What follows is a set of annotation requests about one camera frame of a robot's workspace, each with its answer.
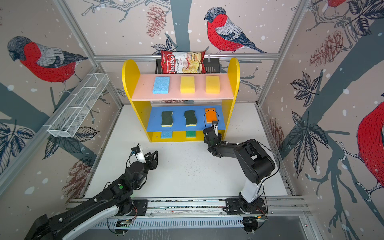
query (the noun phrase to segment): red and white snack bag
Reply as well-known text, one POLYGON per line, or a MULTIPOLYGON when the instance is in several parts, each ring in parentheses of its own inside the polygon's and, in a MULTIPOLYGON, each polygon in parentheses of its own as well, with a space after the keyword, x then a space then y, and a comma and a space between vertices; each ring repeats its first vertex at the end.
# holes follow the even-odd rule
POLYGON ((163 74, 205 73, 204 55, 205 51, 198 53, 161 51, 163 74))

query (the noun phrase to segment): green sponge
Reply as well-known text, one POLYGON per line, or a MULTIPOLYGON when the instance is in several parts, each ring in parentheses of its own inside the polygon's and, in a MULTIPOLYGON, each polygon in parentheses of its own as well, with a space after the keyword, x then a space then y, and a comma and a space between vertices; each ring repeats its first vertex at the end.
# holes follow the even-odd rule
POLYGON ((196 131, 187 131, 186 133, 187 138, 195 138, 196 137, 196 131))
POLYGON ((161 113, 161 118, 163 121, 161 122, 162 127, 172 127, 173 119, 172 119, 173 111, 164 111, 161 113))
POLYGON ((185 126, 187 127, 194 127, 197 124, 197 118, 195 116, 194 110, 188 110, 184 112, 185 117, 185 126))

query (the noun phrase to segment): white wire basket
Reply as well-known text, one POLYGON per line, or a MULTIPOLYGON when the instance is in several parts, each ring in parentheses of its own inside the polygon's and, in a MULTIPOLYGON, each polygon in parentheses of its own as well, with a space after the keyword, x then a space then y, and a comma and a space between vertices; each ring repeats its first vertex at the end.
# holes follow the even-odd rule
POLYGON ((107 74, 94 73, 49 127, 54 137, 73 137, 109 82, 107 74))

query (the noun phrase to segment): white table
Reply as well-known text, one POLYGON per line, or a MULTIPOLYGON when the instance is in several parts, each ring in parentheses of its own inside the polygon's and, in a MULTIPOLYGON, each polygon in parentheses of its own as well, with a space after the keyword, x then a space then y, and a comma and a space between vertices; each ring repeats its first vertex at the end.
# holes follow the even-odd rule
MULTIPOLYGON (((269 147, 254 104, 237 103, 225 140, 243 142, 251 138, 269 147)), ((158 150, 159 165, 156 170, 149 171, 146 184, 134 191, 132 197, 236 197, 243 188, 246 177, 237 159, 214 157, 203 142, 150 143, 132 106, 124 105, 86 198, 95 196, 106 182, 124 173, 131 148, 138 143, 144 154, 158 150)), ((279 173, 265 182, 265 193, 267 196, 287 195, 279 173)))

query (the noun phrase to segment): yellow sponge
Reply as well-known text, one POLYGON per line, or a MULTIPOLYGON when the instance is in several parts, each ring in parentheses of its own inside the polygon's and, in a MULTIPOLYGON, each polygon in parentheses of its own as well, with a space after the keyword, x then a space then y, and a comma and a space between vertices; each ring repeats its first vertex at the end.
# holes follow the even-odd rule
POLYGON ((220 78, 219 76, 208 75, 205 77, 205 92, 220 93, 220 78))
POLYGON ((181 93, 195 93, 195 77, 182 76, 180 82, 181 93))

